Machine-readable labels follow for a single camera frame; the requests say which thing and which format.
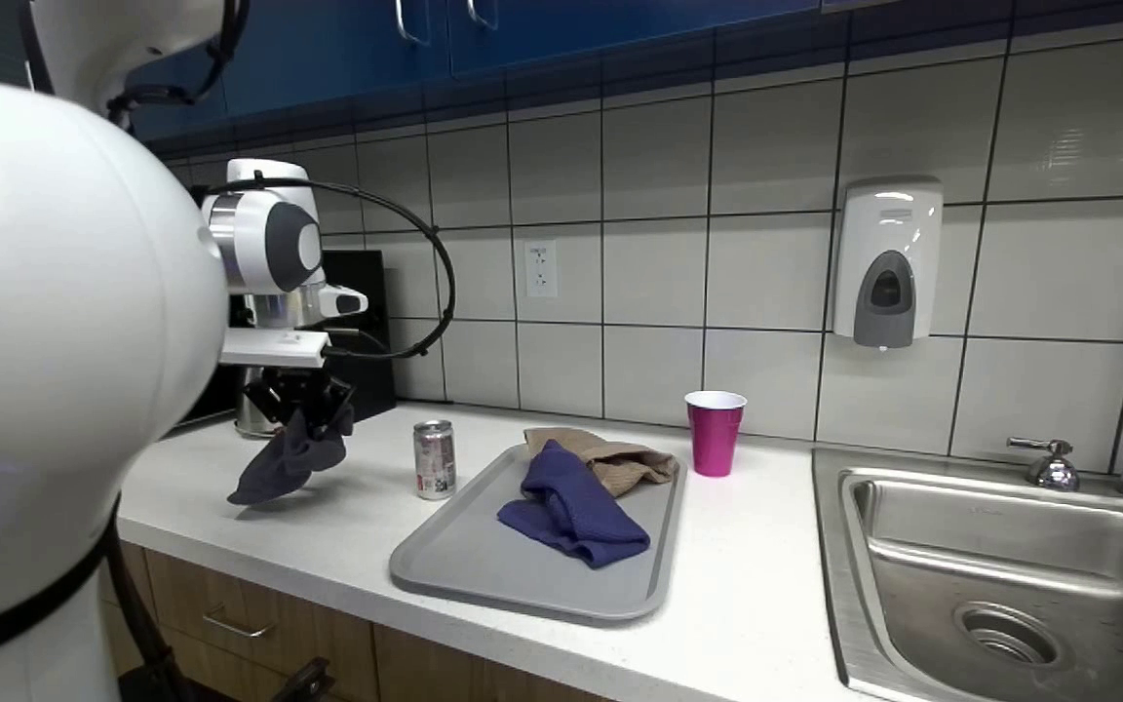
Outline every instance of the electrical outlet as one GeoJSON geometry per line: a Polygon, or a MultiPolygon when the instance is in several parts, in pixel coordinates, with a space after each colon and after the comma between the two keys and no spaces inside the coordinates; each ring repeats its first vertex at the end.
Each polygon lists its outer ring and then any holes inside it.
{"type": "Polygon", "coordinates": [[[532,241],[525,246],[525,298],[545,298],[557,299],[560,281],[557,281],[557,241],[532,241]]]}

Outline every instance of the gray tray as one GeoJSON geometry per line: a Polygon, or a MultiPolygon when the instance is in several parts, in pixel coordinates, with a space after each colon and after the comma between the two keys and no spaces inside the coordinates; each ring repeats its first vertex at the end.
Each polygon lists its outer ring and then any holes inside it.
{"type": "Polygon", "coordinates": [[[518,446],[460,488],[395,550],[395,587],[581,623],[627,623],[653,615],[670,582],[685,471],[679,470],[670,485],[653,485],[619,500],[619,506],[653,533],[653,545],[605,569],[590,569],[586,562],[532,544],[497,520],[503,502],[523,496],[523,475],[525,450],[518,446]]]}

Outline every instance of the backsplash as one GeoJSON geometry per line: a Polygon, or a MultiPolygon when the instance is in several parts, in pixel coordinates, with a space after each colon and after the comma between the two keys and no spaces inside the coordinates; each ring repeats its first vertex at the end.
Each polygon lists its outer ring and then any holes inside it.
{"type": "MultiPolygon", "coordinates": [[[[1123,459],[1123,29],[259,154],[441,224],[460,307],[401,364],[407,397],[681,426],[685,392],[729,388],[759,439],[954,455],[1069,439],[1084,470],[1123,459]],[[836,216],[894,176],[945,185],[941,311],[928,342],[866,350],[828,335],[836,216]]],[[[321,216],[328,246],[386,255],[395,335],[417,338],[430,246],[349,199],[321,216]]]]}

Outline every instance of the drawer handle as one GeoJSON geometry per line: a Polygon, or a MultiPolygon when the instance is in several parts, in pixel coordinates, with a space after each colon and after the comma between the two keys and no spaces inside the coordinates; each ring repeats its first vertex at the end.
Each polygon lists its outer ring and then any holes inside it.
{"type": "Polygon", "coordinates": [[[220,622],[220,615],[204,615],[207,628],[220,628],[225,636],[239,636],[239,639],[267,639],[273,628],[239,628],[229,622],[220,622]]]}
{"type": "Polygon", "coordinates": [[[401,37],[407,45],[412,45],[412,49],[430,49],[427,37],[412,37],[412,32],[411,32],[407,0],[395,0],[395,20],[397,20],[397,37],[401,37]]]}
{"type": "Polygon", "coordinates": [[[480,0],[467,0],[467,20],[497,32],[497,20],[480,11],[480,0]]]}

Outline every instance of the drawer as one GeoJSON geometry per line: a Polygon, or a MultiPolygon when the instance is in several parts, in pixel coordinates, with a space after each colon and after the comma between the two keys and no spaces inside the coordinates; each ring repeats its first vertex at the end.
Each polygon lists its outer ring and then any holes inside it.
{"type": "Polygon", "coordinates": [[[164,636],[182,636],[284,680],[311,660],[328,660],[341,699],[378,699],[369,623],[161,554],[147,554],[147,582],[164,636]]]}
{"type": "Polygon", "coordinates": [[[376,628],[376,660],[386,702],[597,702],[593,693],[395,628],[376,628]]]}
{"type": "Polygon", "coordinates": [[[194,680],[235,702],[269,702],[287,680],[190,636],[168,636],[182,680],[194,680]]]}

